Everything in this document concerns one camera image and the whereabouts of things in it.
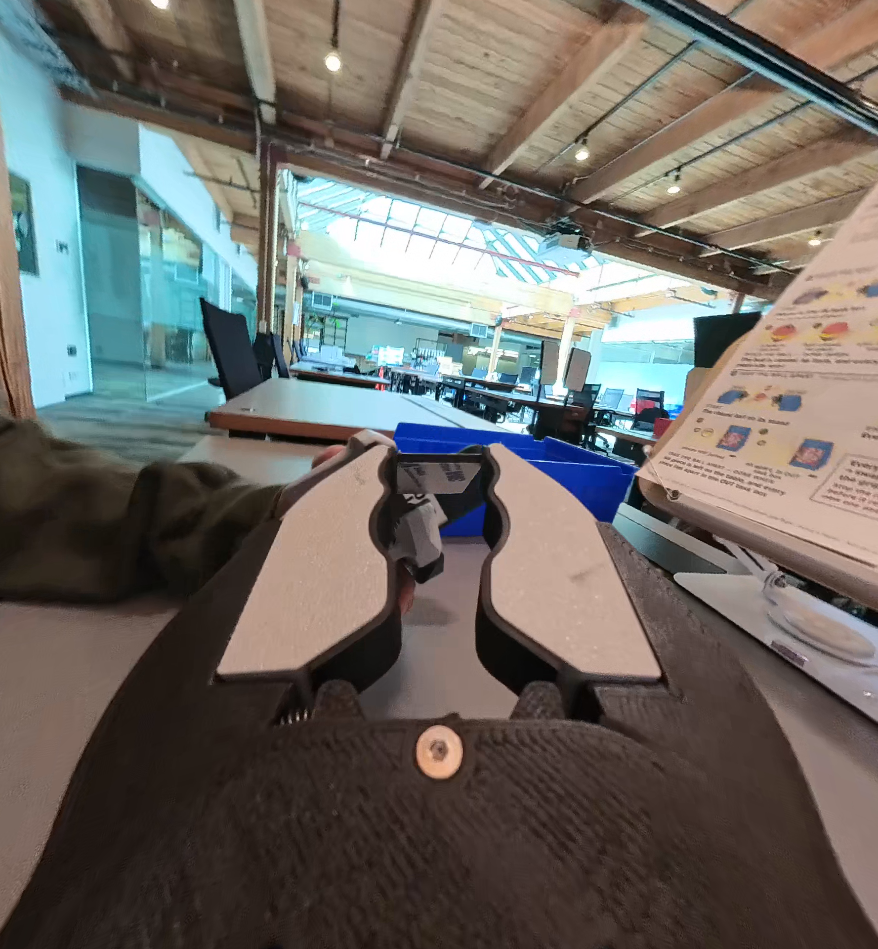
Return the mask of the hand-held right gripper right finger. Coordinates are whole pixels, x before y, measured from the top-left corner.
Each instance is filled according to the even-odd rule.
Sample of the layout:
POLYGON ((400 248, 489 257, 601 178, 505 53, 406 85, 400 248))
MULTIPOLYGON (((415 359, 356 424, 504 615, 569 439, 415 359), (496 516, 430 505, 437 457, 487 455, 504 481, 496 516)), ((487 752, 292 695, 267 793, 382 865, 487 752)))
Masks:
POLYGON ((501 443, 483 453, 475 645, 511 693, 544 682, 564 705, 588 686, 655 686, 664 673, 599 522, 501 443))

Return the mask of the printed instruction sheet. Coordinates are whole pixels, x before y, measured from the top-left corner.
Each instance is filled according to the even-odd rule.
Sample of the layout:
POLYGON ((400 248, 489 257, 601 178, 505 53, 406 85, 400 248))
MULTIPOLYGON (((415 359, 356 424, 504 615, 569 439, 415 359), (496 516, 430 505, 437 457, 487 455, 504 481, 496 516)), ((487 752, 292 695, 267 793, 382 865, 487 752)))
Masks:
POLYGON ((878 182, 727 363, 734 421, 690 443, 685 407, 641 471, 878 566, 878 182))

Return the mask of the black monitor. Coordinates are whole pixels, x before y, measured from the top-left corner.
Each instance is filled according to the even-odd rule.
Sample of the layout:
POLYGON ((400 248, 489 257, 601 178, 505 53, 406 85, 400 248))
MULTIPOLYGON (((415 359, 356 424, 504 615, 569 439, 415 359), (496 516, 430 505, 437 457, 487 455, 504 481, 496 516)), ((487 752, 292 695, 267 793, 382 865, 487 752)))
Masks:
POLYGON ((721 356, 739 338, 754 328, 760 312, 708 315, 693 320, 694 367, 713 368, 721 356))

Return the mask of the ceiling projector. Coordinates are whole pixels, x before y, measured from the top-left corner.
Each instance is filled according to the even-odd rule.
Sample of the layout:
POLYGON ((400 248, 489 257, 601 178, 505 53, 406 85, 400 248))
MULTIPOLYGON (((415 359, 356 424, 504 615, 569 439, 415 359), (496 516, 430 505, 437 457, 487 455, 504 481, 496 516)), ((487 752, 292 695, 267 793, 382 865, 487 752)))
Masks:
POLYGON ((560 266, 577 263, 591 255, 593 245, 587 234, 573 221, 559 221, 540 238, 536 255, 560 266))

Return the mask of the wooden display board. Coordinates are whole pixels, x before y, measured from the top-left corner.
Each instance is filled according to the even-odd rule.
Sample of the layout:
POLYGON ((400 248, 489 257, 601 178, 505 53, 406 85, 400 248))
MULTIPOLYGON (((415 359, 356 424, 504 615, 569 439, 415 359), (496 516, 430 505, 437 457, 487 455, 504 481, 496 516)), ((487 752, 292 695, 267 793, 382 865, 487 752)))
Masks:
POLYGON ((803 540, 698 499, 672 496, 644 471, 641 490, 651 504, 724 541, 878 611, 878 566, 803 540))

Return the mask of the person's left forearm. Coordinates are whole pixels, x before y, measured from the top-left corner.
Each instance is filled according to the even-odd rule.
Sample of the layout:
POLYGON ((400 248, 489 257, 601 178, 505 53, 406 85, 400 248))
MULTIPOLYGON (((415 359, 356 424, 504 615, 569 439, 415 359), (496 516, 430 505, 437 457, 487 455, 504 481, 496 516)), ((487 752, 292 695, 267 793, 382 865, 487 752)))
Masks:
POLYGON ((0 602, 191 594, 274 516, 281 490, 204 462, 135 468, 0 401, 0 602))

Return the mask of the white desk with wooden edge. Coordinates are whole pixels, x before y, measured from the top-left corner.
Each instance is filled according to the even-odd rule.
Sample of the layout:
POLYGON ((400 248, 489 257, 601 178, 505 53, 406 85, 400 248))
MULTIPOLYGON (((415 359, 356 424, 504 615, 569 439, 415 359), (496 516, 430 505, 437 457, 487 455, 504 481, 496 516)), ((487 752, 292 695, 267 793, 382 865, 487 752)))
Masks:
POLYGON ((502 432, 432 397, 359 386, 270 379, 208 411, 211 428, 334 442, 362 430, 391 436, 402 423, 502 432))

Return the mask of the black high-back chair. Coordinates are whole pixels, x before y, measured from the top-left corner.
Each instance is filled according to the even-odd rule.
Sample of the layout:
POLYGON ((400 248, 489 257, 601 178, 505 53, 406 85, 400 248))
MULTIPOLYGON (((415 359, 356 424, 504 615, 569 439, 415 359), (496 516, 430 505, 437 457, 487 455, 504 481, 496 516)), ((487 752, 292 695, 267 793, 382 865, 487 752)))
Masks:
POLYGON ((245 317, 204 298, 199 299, 199 306, 224 397, 243 396, 264 381, 245 317))

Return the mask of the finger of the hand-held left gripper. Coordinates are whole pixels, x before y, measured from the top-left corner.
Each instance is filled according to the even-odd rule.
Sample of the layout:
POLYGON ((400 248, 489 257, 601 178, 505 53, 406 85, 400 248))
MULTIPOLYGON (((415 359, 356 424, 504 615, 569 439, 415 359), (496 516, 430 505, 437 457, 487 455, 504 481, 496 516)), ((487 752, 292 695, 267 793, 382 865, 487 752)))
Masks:
POLYGON ((393 533, 388 554, 418 585, 444 570, 441 529, 445 513, 435 495, 396 495, 390 503, 393 533))

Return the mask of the large blue storage bin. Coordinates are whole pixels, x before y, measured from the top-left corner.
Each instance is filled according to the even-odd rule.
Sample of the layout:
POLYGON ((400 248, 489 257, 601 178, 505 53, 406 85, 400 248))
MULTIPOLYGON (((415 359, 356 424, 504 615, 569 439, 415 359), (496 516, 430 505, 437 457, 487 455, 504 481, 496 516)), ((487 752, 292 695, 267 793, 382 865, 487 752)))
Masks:
POLYGON ((558 439, 529 434, 402 422, 394 437, 404 454, 453 454, 472 445, 501 443, 570 492, 602 523, 610 524, 627 498, 636 467, 558 439))

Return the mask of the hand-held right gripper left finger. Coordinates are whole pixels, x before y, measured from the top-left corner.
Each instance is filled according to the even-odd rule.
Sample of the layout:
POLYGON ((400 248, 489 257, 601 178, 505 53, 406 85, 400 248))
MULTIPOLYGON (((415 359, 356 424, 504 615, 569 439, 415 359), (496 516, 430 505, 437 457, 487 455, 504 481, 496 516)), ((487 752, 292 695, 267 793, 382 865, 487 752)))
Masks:
POLYGON ((382 538, 395 453, 391 443, 350 443, 289 486, 218 682, 287 684, 311 706, 325 682, 363 692, 395 665, 402 618, 382 538))

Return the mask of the person's left hand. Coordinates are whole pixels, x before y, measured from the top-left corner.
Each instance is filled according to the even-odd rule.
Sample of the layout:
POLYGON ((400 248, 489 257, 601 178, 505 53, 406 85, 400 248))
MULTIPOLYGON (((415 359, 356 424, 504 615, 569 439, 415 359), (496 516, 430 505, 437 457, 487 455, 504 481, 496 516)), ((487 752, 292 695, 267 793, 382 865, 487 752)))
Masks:
POLYGON ((334 473, 341 466, 338 458, 345 450, 344 445, 333 445, 314 457, 310 470, 279 492, 274 505, 273 518, 283 519, 295 504, 334 473))

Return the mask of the framed wall picture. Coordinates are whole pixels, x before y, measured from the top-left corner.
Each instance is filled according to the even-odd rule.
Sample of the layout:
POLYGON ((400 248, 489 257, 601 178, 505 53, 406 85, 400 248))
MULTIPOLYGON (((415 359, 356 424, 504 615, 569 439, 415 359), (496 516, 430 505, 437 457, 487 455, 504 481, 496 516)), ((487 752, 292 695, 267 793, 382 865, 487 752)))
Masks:
POLYGON ((31 185, 25 178, 12 172, 9 172, 9 184, 19 271, 37 277, 40 275, 40 263, 31 185))

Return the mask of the white board stand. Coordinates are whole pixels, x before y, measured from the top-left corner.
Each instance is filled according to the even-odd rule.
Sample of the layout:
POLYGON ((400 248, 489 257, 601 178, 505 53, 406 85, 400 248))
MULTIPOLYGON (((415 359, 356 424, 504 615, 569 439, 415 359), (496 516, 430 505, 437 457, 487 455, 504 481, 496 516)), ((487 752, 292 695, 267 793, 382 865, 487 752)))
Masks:
POLYGON ((675 582, 878 725, 878 626, 798 587, 735 545, 741 574, 676 573, 675 582))

